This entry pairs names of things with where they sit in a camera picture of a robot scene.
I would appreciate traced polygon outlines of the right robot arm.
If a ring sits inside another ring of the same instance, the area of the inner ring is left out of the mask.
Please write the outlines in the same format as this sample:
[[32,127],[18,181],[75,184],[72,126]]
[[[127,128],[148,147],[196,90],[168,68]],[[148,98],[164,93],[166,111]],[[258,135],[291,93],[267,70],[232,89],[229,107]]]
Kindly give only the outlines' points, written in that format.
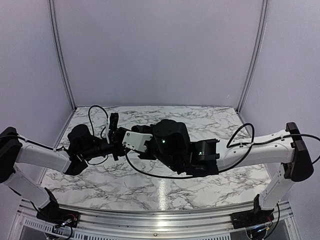
[[133,138],[125,146],[143,160],[158,160],[187,178],[219,175],[238,167],[279,163],[278,172],[266,189],[256,196],[247,219],[258,224],[272,212],[278,200],[298,182],[314,173],[314,164],[297,125],[279,132],[250,138],[192,142],[182,122],[164,119],[157,124],[136,125],[128,132]]

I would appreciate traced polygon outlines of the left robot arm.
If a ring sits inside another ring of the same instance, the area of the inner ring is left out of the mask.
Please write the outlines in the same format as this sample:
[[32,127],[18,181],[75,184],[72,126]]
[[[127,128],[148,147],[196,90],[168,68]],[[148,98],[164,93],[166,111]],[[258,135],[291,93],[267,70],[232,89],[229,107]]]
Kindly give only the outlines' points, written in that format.
[[52,192],[36,184],[17,166],[25,163],[56,170],[69,176],[79,175],[88,167],[88,161],[109,154],[114,158],[125,155],[125,130],[117,129],[106,139],[93,136],[85,124],[79,124],[68,134],[68,148],[52,148],[27,140],[14,127],[0,134],[0,182],[38,207],[40,213],[53,223],[63,219]]

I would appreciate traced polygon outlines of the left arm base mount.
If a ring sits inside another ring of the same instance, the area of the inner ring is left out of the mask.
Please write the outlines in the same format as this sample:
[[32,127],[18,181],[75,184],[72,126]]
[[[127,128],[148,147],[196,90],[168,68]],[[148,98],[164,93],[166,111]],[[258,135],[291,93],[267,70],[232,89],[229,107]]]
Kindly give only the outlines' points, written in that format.
[[62,226],[65,222],[68,227],[76,228],[80,213],[78,211],[61,208],[53,193],[44,188],[49,196],[49,202],[44,207],[38,207],[36,217],[50,223]]

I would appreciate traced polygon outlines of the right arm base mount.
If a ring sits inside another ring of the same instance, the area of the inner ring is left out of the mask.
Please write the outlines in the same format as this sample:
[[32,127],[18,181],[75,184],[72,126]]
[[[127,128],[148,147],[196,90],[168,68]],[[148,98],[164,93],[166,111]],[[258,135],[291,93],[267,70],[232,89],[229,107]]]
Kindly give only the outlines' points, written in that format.
[[253,209],[235,212],[230,215],[231,223],[234,229],[247,228],[264,224],[271,219],[274,220],[274,209],[262,210],[259,203],[260,195],[257,194],[253,200]]

